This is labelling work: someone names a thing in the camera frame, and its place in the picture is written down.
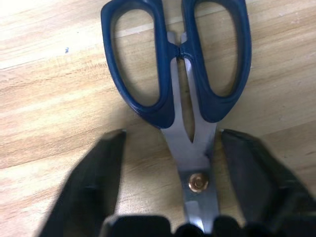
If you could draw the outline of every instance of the black plastic object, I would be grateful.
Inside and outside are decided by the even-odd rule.
[[[212,1],[224,6],[232,16],[237,33],[237,74],[234,88],[229,96],[216,95],[209,86],[199,41],[194,10],[202,1]],[[132,9],[142,9],[154,20],[155,47],[158,67],[158,101],[152,106],[143,106],[128,92],[115,59],[113,28],[117,19]],[[126,103],[144,120],[158,128],[168,128],[174,121],[174,102],[171,85],[170,61],[175,57],[188,58],[194,73],[199,110],[208,122],[218,122],[231,110],[239,99],[249,76],[251,64],[251,35],[245,0],[183,0],[183,15],[187,41],[179,47],[167,39],[161,0],[112,0],[101,10],[101,25],[105,55],[110,73],[118,91]]]
[[[234,218],[219,216],[210,235],[192,224],[180,226],[172,234],[169,221],[161,216],[113,216],[105,221],[99,237],[314,237],[315,226],[316,217],[291,217],[272,233],[258,223],[241,227]]]
[[[233,130],[222,132],[231,181],[247,222],[276,231],[286,217],[316,211],[315,199],[261,141]]]
[[[119,191],[126,133],[104,134],[70,174],[39,237],[98,236]]]

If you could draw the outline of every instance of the wooden table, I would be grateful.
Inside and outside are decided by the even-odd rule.
[[[162,214],[183,222],[175,163],[161,133],[122,100],[103,49],[100,10],[106,0],[1,2],[0,233],[33,236],[69,171],[104,132],[127,128],[117,213]],[[167,29],[184,31],[181,1],[164,0]],[[248,0],[253,60],[246,89],[218,125],[263,139],[316,194],[316,1]],[[227,94],[236,65],[229,14],[196,9],[210,84]],[[151,17],[122,16],[116,44],[129,88],[139,101],[158,97]],[[179,61],[184,118],[193,127]],[[215,172],[223,213],[241,220],[220,138]]]

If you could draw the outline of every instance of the blue scissor handle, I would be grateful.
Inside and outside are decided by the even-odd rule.
[[[209,86],[203,52],[195,21],[195,6],[210,1],[224,6],[235,24],[238,45],[237,74],[229,96],[216,95]],[[218,122],[226,116],[239,99],[249,76],[251,65],[251,35],[245,0],[182,0],[187,41],[180,46],[180,53],[192,63],[197,88],[199,109],[208,122]]]
[[[120,16],[132,9],[151,14],[155,27],[155,47],[158,67],[159,99],[152,106],[143,106],[128,92],[119,73],[113,51],[113,27]],[[112,78],[126,103],[143,119],[158,128],[168,128],[174,121],[170,61],[179,55],[179,48],[167,39],[161,0],[112,0],[101,10],[105,55]]]

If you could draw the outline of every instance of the scissor blade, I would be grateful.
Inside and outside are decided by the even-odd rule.
[[[192,191],[189,186],[190,177],[195,174],[203,174],[208,178],[206,189],[200,193]],[[179,175],[184,193],[183,200],[186,220],[199,227],[204,233],[212,233],[213,222],[219,215],[219,208],[215,179],[212,172],[210,172],[210,166],[204,170],[179,172]]]

